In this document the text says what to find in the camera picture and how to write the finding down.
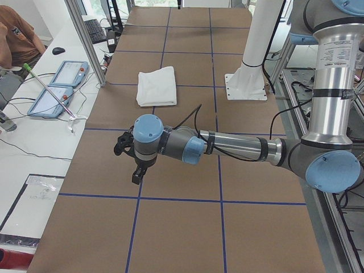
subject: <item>folded white cloth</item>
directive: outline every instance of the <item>folded white cloth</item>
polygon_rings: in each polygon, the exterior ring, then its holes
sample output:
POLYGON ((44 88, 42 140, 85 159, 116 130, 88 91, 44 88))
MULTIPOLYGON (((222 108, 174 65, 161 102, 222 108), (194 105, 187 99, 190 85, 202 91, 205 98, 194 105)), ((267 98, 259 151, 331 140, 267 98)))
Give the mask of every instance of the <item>folded white cloth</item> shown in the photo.
POLYGON ((164 67, 151 73, 139 72, 136 101, 143 106, 177 104, 175 70, 164 67))

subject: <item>brown shirt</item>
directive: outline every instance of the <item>brown shirt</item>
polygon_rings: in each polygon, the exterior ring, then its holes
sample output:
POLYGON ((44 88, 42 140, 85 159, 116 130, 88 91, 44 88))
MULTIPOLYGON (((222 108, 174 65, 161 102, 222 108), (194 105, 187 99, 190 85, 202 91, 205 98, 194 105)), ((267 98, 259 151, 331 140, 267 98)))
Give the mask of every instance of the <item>brown shirt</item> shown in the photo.
POLYGON ((7 27, 6 41, 13 58, 13 66, 22 67, 24 63, 39 54, 32 43, 34 28, 15 10, 0 5, 0 22, 7 27))

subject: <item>blue tape line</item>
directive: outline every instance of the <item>blue tape line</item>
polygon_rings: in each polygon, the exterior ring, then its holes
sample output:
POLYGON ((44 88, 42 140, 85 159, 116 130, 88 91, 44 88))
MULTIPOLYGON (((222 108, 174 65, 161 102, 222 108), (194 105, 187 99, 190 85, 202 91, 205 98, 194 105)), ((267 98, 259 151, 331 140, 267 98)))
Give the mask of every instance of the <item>blue tape line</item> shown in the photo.
MULTIPOLYGON (((144 25, 135 25, 135 24, 127 24, 126 27, 167 27, 167 26, 144 26, 144 25)), ((250 29, 250 27, 192 27, 192 26, 168 26, 172 28, 228 28, 232 30, 240 30, 240 29, 250 29)))
POLYGON ((250 204, 250 205, 290 205, 305 206, 301 202, 268 202, 268 201, 237 201, 237 200, 213 200, 213 199, 192 199, 192 198, 165 198, 165 197, 137 197, 137 196, 118 196, 118 195, 88 195, 83 193, 59 193, 60 196, 73 197, 94 197, 94 198, 113 198, 113 199, 133 199, 133 200, 152 200, 152 201, 177 201, 177 202, 204 202, 204 203, 228 203, 228 204, 250 204))
MULTIPOLYGON (((94 130, 94 131, 128 131, 129 129, 118 129, 118 128, 94 128, 94 127, 86 127, 85 130, 94 130)), ((224 134, 231 134, 231 135, 264 135, 264 136, 268 136, 269 134, 262 134, 262 133, 226 133, 226 132, 221 132, 224 134)), ((272 136, 275 137, 286 137, 287 135, 285 134, 272 134, 272 136)))
POLYGON ((226 204, 250 204, 250 205, 284 205, 284 206, 306 206, 306 203, 299 202, 264 202, 264 201, 228 201, 226 204))
MULTIPOLYGON (((172 53, 172 54, 211 54, 211 52, 184 52, 184 51, 140 51, 140 50, 115 50, 115 52, 124 53, 172 53)), ((239 55, 243 56, 242 53, 213 53, 214 55, 239 55)))
POLYGON ((217 156, 218 160, 218 180, 220 184, 220 212, 221 212, 221 234, 222 234, 222 253, 224 257, 224 273, 228 271, 228 263, 226 260, 226 239, 225 239, 225 217, 224 217, 224 198, 222 193, 222 173, 220 156, 217 156))
MULTIPOLYGON (((214 85, 214 106, 215 106, 215 124, 216 132, 218 132, 218 118, 217 118, 217 94, 216 94, 216 83, 215 83, 215 68, 214 68, 214 49, 212 40, 212 23, 211 23, 211 8, 209 8, 209 20, 210 20, 210 40, 211 40, 211 60, 212 60, 212 79, 214 85)), ((221 162, 220 156, 217 156, 218 163, 218 181, 220 187, 220 213, 221 213, 221 234, 222 234, 222 255, 224 259, 224 273, 228 272, 228 263, 226 261, 226 239, 225 239, 225 218, 224 218, 224 196, 222 193, 222 173, 221 173, 221 162)))
POLYGON ((133 229, 131 231, 130 244, 129 244, 129 252, 127 254, 127 261, 126 261, 125 273, 128 273, 128 271, 129 271, 131 251, 133 249, 135 227, 137 225, 137 218, 138 218, 138 211, 139 211, 139 204, 140 204, 140 195, 142 193, 142 187, 143 187, 143 183, 141 183, 140 186, 139 186, 138 201, 136 202, 134 222, 133 222, 133 229))
POLYGON ((117 195, 86 195, 82 193, 63 193, 60 192, 60 196, 73 196, 73 197, 95 197, 95 198, 113 198, 113 199, 138 199, 136 196, 117 196, 117 195))

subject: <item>black cable tie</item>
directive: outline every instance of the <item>black cable tie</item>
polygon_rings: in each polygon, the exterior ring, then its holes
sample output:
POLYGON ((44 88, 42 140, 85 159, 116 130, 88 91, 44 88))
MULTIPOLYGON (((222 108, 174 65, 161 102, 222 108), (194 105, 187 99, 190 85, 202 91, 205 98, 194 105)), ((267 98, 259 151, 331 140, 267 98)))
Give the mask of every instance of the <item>black cable tie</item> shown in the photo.
POLYGON ((265 138, 258 138, 260 141, 260 156, 257 161, 266 161, 268 157, 268 141, 265 138))
POLYGON ((215 132, 209 131, 209 138, 207 139, 207 148, 205 151, 205 155, 212 154, 215 146, 215 132))
POLYGON ((280 167, 283 165, 283 162, 285 161, 286 155, 287 155, 286 141, 283 138, 280 138, 280 141, 282 143, 282 154, 280 155, 280 160, 279 160, 278 164, 276 165, 277 167, 280 167))
POLYGON ((303 22, 305 23, 307 30, 310 31, 311 33, 314 33, 313 28, 309 25, 308 20, 307 20, 307 7, 308 7, 309 1, 311 1, 311 0, 307 1, 304 11, 303 11, 303 22))
POLYGON ((171 126, 165 126, 163 129, 163 133, 160 136, 160 141, 158 143, 157 151, 159 154, 164 155, 166 152, 166 146, 169 139, 169 136, 171 135, 171 132, 173 131, 173 128, 171 126))
POLYGON ((247 67, 261 67, 263 65, 263 63, 259 64, 259 65, 249 65, 244 63, 244 61, 242 60, 243 64, 246 65, 247 67))

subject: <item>metal frame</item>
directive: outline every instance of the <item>metal frame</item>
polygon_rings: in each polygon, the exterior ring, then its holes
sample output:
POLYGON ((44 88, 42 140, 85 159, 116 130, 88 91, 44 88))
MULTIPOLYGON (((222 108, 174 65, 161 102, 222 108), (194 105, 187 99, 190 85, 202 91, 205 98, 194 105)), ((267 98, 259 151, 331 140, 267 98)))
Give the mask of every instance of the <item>metal frame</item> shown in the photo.
MULTIPOLYGON (((292 106, 297 106, 297 100, 294 96, 293 90, 291 88, 291 84, 289 83, 289 78, 288 76, 285 74, 285 71, 282 71, 282 79, 284 81, 284 84, 286 86, 289 98, 291 100, 292 106)), ((295 109, 295 116, 298 120, 300 129, 302 131, 303 134, 306 134, 308 132, 308 129, 306 127, 305 121, 301 115, 301 112, 299 111, 298 108, 295 109)), ((338 235, 338 239, 340 240, 340 244, 343 248, 343 254, 345 254, 345 259, 348 262, 348 265, 350 266, 351 272, 352 273, 361 273, 361 269, 360 269, 360 265, 358 263, 358 261, 356 260, 356 258, 354 259, 353 257, 355 257, 354 251, 351 247, 350 241, 346 235, 346 229, 341 221, 341 217, 339 215, 339 212, 336 208, 336 203, 333 199, 332 194, 330 193, 318 193, 316 190, 312 189, 312 192, 315 192, 314 195, 316 196, 316 198, 314 199, 315 202, 318 202, 318 198, 319 198, 319 194, 323 195, 324 197, 324 201, 325 201, 325 206, 327 206, 327 210, 328 213, 330 215, 325 215, 324 213, 324 208, 322 207, 321 204, 317 203, 316 205, 316 209, 318 209, 318 212, 321 213, 321 221, 324 224, 325 221, 327 221, 327 217, 330 217, 330 219, 333 222, 333 226, 335 228, 336 234, 338 235)), ((327 228, 325 228, 324 233, 325 236, 327 238, 330 238, 330 240, 333 240, 333 236, 332 236, 332 230, 330 230, 328 228, 328 225, 325 224, 325 226, 327 228)), ((338 250, 335 248, 334 243, 330 243, 330 250, 331 253, 333 254, 333 259, 336 261, 336 269, 337 272, 347 272, 345 270, 342 269, 342 264, 340 263, 340 260, 342 259, 342 257, 340 256, 340 254, 338 253, 338 250)))
POLYGON ((106 84, 106 78, 104 72, 100 67, 100 63, 98 61, 96 52, 93 48, 91 38, 88 35, 85 23, 82 19, 80 7, 78 6, 77 1, 75 0, 64 0, 64 2, 67 6, 68 12, 71 16, 72 22, 75 26, 78 36, 80 37, 81 43, 85 48, 85 52, 87 54, 87 57, 89 58, 91 67, 94 70, 97 80, 100 83, 100 86, 104 86, 106 84))
POLYGON ((279 54, 278 62, 275 64, 274 69, 272 71, 272 75, 270 77, 270 80, 273 85, 275 85, 282 70, 286 68, 295 48, 296 46, 291 43, 291 38, 289 37, 288 34, 286 40, 284 41, 282 51, 279 54))
POLYGON ((355 91, 358 94, 363 94, 364 93, 364 80, 361 79, 360 84, 355 88, 355 91))
POLYGON ((133 9, 133 7, 135 7, 134 0, 126 0, 126 6, 127 6, 128 12, 130 13, 131 10, 133 9))

